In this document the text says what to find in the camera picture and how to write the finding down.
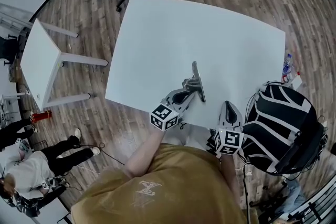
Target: white table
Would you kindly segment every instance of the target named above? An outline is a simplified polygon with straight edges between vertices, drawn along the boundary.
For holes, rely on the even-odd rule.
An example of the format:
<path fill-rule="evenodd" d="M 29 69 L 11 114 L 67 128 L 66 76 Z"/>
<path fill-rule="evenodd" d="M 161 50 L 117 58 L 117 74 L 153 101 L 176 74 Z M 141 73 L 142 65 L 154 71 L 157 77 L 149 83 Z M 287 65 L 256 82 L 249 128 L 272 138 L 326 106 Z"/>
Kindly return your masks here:
<path fill-rule="evenodd" d="M 35 20 L 21 59 L 21 69 L 37 106 L 44 108 L 90 98 L 90 94 L 79 94 L 49 101 L 51 89 L 63 61 L 107 66 L 102 59 L 61 52 L 49 37 L 39 20 Z"/>
<path fill-rule="evenodd" d="M 230 10 L 181 0 L 130 0 L 113 53 L 106 98 L 150 112 L 192 76 L 197 61 L 206 103 L 187 123 L 215 128 L 231 101 L 245 114 L 261 84 L 281 79 L 285 33 Z"/>

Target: shirt logo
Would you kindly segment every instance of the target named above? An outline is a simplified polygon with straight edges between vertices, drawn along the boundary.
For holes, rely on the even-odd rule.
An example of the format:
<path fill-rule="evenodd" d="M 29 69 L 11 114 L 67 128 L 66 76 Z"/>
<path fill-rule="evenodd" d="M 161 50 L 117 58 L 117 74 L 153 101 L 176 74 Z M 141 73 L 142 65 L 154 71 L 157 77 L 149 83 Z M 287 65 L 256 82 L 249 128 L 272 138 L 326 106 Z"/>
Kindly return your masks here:
<path fill-rule="evenodd" d="M 156 186 L 162 186 L 161 184 L 155 183 L 155 182 L 147 182 L 147 181 L 141 181 L 139 184 L 142 184 L 145 188 L 142 190 L 137 190 L 137 193 L 146 194 L 149 196 L 154 196 L 155 192 L 151 190 L 151 188 L 154 188 Z"/>

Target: white shoe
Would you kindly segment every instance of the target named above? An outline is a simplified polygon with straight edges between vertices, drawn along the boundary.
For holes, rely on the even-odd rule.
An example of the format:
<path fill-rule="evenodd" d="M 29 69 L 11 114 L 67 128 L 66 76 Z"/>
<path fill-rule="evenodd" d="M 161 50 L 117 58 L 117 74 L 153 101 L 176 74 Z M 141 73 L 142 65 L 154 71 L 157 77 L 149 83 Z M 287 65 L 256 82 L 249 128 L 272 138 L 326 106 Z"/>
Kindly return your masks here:
<path fill-rule="evenodd" d="M 99 155 L 100 153 L 100 149 L 98 147 L 92 147 L 91 150 L 94 156 Z"/>
<path fill-rule="evenodd" d="M 74 134 L 74 136 L 78 138 L 78 140 L 79 140 L 79 144 L 80 144 L 80 139 L 81 139 L 81 137 L 82 137 L 82 132 L 81 132 L 81 130 L 78 129 L 78 128 L 75 129 L 75 134 Z"/>

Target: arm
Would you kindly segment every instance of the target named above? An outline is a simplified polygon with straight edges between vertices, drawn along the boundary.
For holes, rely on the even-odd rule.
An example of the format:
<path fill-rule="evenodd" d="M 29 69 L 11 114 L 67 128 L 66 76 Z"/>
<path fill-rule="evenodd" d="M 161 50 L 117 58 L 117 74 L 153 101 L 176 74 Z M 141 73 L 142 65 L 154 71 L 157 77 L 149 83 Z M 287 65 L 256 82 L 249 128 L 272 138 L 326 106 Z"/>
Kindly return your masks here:
<path fill-rule="evenodd" d="M 143 176 L 147 172 L 163 136 L 164 132 L 155 128 L 150 137 L 133 153 L 124 168 L 129 177 Z"/>
<path fill-rule="evenodd" d="M 236 176 L 236 166 L 232 156 L 222 154 L 221 170 L 222 175 L 229 189 L 233 193 L 236 202 L 240 204 L 239 183 Z"/>

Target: plastic bottle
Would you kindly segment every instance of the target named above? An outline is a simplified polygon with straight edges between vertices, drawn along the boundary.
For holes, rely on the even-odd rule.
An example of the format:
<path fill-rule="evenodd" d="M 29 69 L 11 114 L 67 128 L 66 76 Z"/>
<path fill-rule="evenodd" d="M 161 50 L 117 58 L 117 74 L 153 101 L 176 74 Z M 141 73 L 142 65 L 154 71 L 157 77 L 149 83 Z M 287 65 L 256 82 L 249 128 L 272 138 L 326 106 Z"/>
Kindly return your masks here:
<path fill-rule="evenodd" d="M 287 54 L 287 58 L 283 63 L 282 75 L 285 76 L 292 71 L 292 55 Z"/>

